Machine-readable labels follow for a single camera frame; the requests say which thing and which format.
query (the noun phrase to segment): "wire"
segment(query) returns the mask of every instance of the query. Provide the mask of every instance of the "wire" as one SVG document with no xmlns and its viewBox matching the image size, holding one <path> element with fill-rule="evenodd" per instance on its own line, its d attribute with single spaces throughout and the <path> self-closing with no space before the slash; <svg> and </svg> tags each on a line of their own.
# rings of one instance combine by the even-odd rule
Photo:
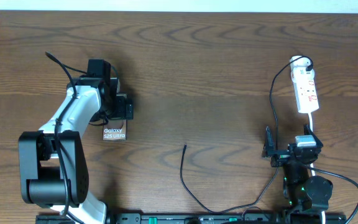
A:
<svg viewBox="0 0 358 224">
<path fill-rule="evenodd" d="M 214 212 L 214 211 L 210 210 L 209 208 L 205 207 L 205 205 L 203 205 L 203 204 L 191 193 L 191 191 L 189 190 L 189 188 L 186 186 L 185 182 L 183 181 L 182 170 L 183 170 L 183 160 L 184 160 L 184 158 L 185 158 L 186 147 L 187 147 L 187 144 L 185 144 L 185 147 L 183 147 L 183 153 L 182 153 L 182 155 L 181 155 L 181 162 L 180 162 L 180 181 L 181 181 L 181 184 L 183 185 L 183 187 L 185 188 L 185 190 L 190 194 L 190 196 L 192 196 L 193 199 L 194 199 L 203 209 L 205 209 L 207 212 L 212 213 L 212 214 L 215 214 L 215 215 L 223 214 L 223 213 L 226 213 L 226 212 L 230 212 L 230 211 L 232 211 L 232 210 L 239 209 L 239 208 L 245 208 L 245 207 L 249 207 L 249 206 L 254 206 L 254 205 L 256 205 L 256 204 L 259 202 L 259 200 L 262 198 L 262 196 L 264 195 L 264 193 L 266 192 L 266 190 L 268 189 L 268 187 L 270 186 L 270 184 L 272 184 L 274 178 L 276 178 L 277 173 L 278 173 L 278 168 L 277 168 L 277 169 L 276 169 L 276 172 L 274 173 L 274 175 L 273 175 L 273 177 L 272 177 L 272 179 L 268 182 L 268 184 L 266 185 L 266 187 L 264 188 L 264 190 L 262 191 L 262 193 L 260 193 L 260 195 L 259 195 L 259 197 L 257 198 L 256 201 L 254 201 L 254 202 L 252 202 L 252 203 L 249 203 L 249 204 L 246 204 L 246 205 L 240 205 L 240 206 L 232 207 L 232 208 L 229 208 L 229 209 L 220 211 L 220 212 Z"/>
<path fill-rule="evenodd" d="M 340 178 L 340 179 L 346 180 L 346 181 L 352 183 L 353 185 L 355 185 L 355 186 L 357 187 L 357 189 L 358 189 L 358 183 L 357 183 L 356 181 L 354 181 L 354 180 L 348 178 L 348 177 L 345 177 L 345 176 L 339 175 L 339 174 L 335 174 L 335 173 L 333 173 L 333 172 L 328 172 L 328 171 L 325 171 L 325 170 L 321 170 L 321 169 L 317 169 L 317 168 L 312 168 L 312 167 L 310 167 L 310 166 L 304 165 L 304 164 L 301 163 L 300 161 L 298 161 L 298 162 L 299 162 L 299 164 L 301 164 L 301 166 L 303 166 L 303 167 L 305 167 L 305 168 L 307 168 L 307 169 L 309 169 L 309 170 L 314 170 L 314 171 L 320 172 L 320 173 L 322 173 L 322 174 L 328 174 L 328 175 L 331 175 L 331 176 L 338 177 L 338 178 Z M 351 214 L 351 215 L 349 216 L 349 218 L 344 222 L 344 224 L 348 224 L 348 223 L 354 218 L 354 216 L 356 215 L 357 211 L 358 211 L 358 203 L 357 203 L 355 209 L 353 210 L 352 214 Z"/>
<path fill-rule="evenodd" d="M 67 71 L 67 69 L 65 69 L 65 68 L 68 68 L 68 69 L 73 70 L 73 71 L 76 71 L 76 72 L 80 72 L 80 73 L 87 74 L 86 72 L 84 72 L 84 71 L 82 71 L 82 70 L 79 70 L 79 69 L 76 69 L 76 68 L 71 68 L 70 66 L 61 63 L 59 60 L 57 60 L 57 58 L 56 58 L 55 56 L 53 56 L 53 55 L 52 55 L 51 53 L 49 53 L 49 52 L 45 52 L 45 54 L 47 55 L 47 57 L 48 57 L 50 60 L 54 61 L 55 63 L 58 63 L 58 64 L 63 68 L 63 70 L 66 72 L 66 74 L 68 74 L 68 71 Z"/>
<path fill-rule="evenodd" d="M 60 147 L 62 147 L 64 150 L 65 150 L 65 148 L 63 145 L 60 145 L 58 129 L 62 125 L 62 119 L 63 119 L 65 113 L 67 112 L 67 110 L 69 109 L 71 104 L 73 104 L 74 100 L 77 97 L 77 90 L 75 88 L 74 81 L 73 81 L 71 75 L 68 73 L 67 69 L 65 68 L 64 64 L 62 64 L 59 60 L 57 60 L 57 58 L 55 56 L 53 56 L 51 53 L 46 52 L 45 54 L 49 59 L 58 63 L 62 67 L 62 69 L 65 71 L 68 79 L 70 80 L 71 86 L 73 87 L 73 96 L 72 96 L 71 100 L 67 103 L 66 107 L 64 107 L 64 109 L 60 113 L 59 117 L 56 119 L 55 132 L 54 132 L 56 152 L 59 157 L 60 168 L 62 169 L 63 180 L 65 183 L 65 197 L 66 197 L 65 198 L 65 208 L 60 212 L 60 215 L 65 217 L 68 213 L 68 207 L 70 206 L 71 188 L 70 188 L 70 181 L 68 180 L 68 177 L 67 177 L 65 161 L 63 160 L 63 154 L 62 154 L 62 150 L 60 149 Z"/>
<path fill-rule="evenodd" d="M 311 112 L 308 113 L 309 116 L 309 127 L 310 130 L 313 131 L 313 118 L 311 117 Z"/>
<path fill-rule="evenodd" d="M 273 115 L 274 115 L 274 120 L 276 122 L 276 149 L 278 149 L 278 122 L 277 122 L 277 115 L 276 115 L 276 111 L 274 110 L 274 106 L 273 106 L 273 99 L 272 99 L 272 93 L 273 93 L 273 86 L 274 86 L 274 81 L 276 80 L 276 78 L 278 77 L 278 75 L 284 71 L 285 68 L 287 68 L 289 65 L 291 65 L 291 63 L 301 59 L 301 58 L 307 58 L 310 60 L 310 65 L 306 68 L 306 71 L 310 71 L 313 68 L 313 61 L 311 58 L 307 57 L 307 56 L 300 56 L 297 59 L 292 60 L 290 63 L 286 64 L 273 78 L 272 81 L 272 87 L 270 88 L 270 93 L 269 93 L 269 100 L 270 100 L 270 105 L 272 107 L 273 110 Z"/>
<path fill-rule="evenodd" d="M 313 131 L 313 118 L 311 116 L 311 112 L 308 113 L 308 116 L 309 116 L 309 127 L 310 127 L 310 130 Z M 309 165 L 311 168 L 314 168 L 314 165 L 313 163 L 311 163 Z M 311 172 L 311 175 L 312 176 L 315 176 L 316 175 L 316 172 L 314 170 L 310 170 Z M 320 216 L 320 219 L 321 219 L 321 224 L 326 224 L 326 212 L 325 211 L 321 211 L 321 216 Z"/>
<path fill-rule="evenodd" d="M 111 69 L 114 71 L 114 73 L 116 74 L 116 77 L 118 78 L 118 72 L 117 72 L 116 68 L 114 66 L 111 66 Z"/>
<path fill-rule="evenodd" d="M 104 125 L 107 125 L 109 123 L 109 119 L 106 117 L 103 119 L 103 122 L 100 123 L 100 124 L 91 124 L 90 122 L 88 124 L 92 125 L 92 126 L 104 126 Z"/>
<path fill-rule="evenodd" d="M 70 69 L 70 70 L 73 70 L 73 71 L 76 71 L 76 72 L 80 72 L 80 73 L 84 73 L 85 75 L 87 75 L 88 73 L 87 72 L 84 72 L 82 70 L 79 70 L 79 69 L 76 69 L 76 68 L 71 68 L 70 66 L 68 65 L 65 65 L 65 64 L 62 64 L 64 67 Z"/>
<path fill-rule="evenodd" d="M 73 220 L 76 223 L 79 224 L 85 224 L 83 221 L 79 220 L 77 217 L 75 217 L 73 214 L 71 214 L 70 212 L 67 213 L 67 217 L 70 218 L 71 220 Z"/>
<path fill-rule="evenodd" d="M 246 213 L 248 212 L 248 210 L 250 210 L 250 209 L 252 209 L 252 208 L 257 208 L 257 209 L 259 209 L 259 210 L 262 212 L 262 214 L 264 214 L 264 216 L 267 218 L 267 220 L 269 220 L 268 216 L 265 214 L 265 212 L 264 212 L 262 209 L 260 209 L 258 206 L 251 206 L 251 207 L 247 208 L 247 209 L 242 213 L 241 219 L 242 219 L 243 221 L 245 220 L 245 215 L 246 215 Z"/>
</svg>

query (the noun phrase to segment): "white cable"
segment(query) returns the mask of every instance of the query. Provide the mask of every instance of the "white cable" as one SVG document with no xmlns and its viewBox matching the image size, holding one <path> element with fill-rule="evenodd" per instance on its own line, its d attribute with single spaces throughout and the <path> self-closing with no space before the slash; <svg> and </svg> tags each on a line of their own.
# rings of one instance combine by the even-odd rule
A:
<svg viewBox="0 0 358 224">
<path fill-rule="evenodd" d="M 311 117 L 311 113 L 308 113 L 308 115 L 309 115 L 309 127 L 310 127 L 310 130 L 313 131 L 313 119 Z M 311 170 L 311 175 L 315 176 L 316 172 L 314 170 Z M 326 224 L 326 212 L 325 211 L 321 212 L 320 219 L 321 219 L 321 224 Z"/>
<path fill-rule="evenodd" d="M 309 127 L 310 127 L 311 131 L 313 131 L 313 119 L 312 119 L 312 117 L 311 117 L 311 113 L 308 113 L 308 115 L 309 115 Z M 316 172 L 315 172 L 314 170 L 312 170 L 312 171 L 311 171 L 311 175 L 312 175 L 312 176 L 315 176 L 315 175 L 316 175 Z"/>
</svg>

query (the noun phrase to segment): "green led light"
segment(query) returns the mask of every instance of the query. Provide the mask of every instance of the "green led light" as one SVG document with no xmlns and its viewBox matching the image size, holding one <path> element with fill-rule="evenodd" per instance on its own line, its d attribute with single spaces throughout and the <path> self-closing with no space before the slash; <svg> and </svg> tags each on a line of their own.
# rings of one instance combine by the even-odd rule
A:
<svg viewBox="0 0 358 224">
<path fill-rule="evenodd" d="M 150 218 L 149 218 L 149 224 L 157 224 L 157 218 L 155 218 L 155 217 L 150 217 Z"/>
</svg>

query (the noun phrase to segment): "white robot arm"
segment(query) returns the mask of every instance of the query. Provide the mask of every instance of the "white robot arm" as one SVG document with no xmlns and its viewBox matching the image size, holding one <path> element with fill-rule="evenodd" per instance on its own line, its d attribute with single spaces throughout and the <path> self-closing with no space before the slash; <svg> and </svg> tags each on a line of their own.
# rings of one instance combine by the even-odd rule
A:
<svg viewBox="0 0 358 224">
<path fill-rule="evenodd" d="M 51 59 L 67 67 L 56 58 Z M 66 98 L 52 118 L 38 131 L 24 132 L 20 136 L 21 192 L 26 203 L 65 211 L 63 213 L 76 223 L 110 222 L 106 204 L 88 190 L 88 169 L 81 144 L 90 121 L 133 119 L 133 105 L 126 97 L 116 95 L 119 80 L 111 78 L 110 73 L 108 62 L 89 60 L 86 75 L 75 80 L 69 77 Z M 41 166 L 40 161 L 56 158 L 62 159 L 64 165 Z"/>
</svg>

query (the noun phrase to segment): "power strip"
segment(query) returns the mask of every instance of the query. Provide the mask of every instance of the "power strip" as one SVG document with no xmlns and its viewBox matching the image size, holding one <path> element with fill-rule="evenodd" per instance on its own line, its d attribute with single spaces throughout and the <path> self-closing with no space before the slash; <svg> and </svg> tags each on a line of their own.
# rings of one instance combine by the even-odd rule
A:
<svg viewBox="0 0 358 224">
<path fill-rule="evenodd" d="M 301 56 L 292 57 L 290 62 L 298 57 Z M 291 79 L 299 113 L 311 113 L 319 108 L 316 86 L 314 85 L 314 70 L 306 71 L 310 63 L 307 58 L 301 58 L 291 63 Z"/>
</svg>

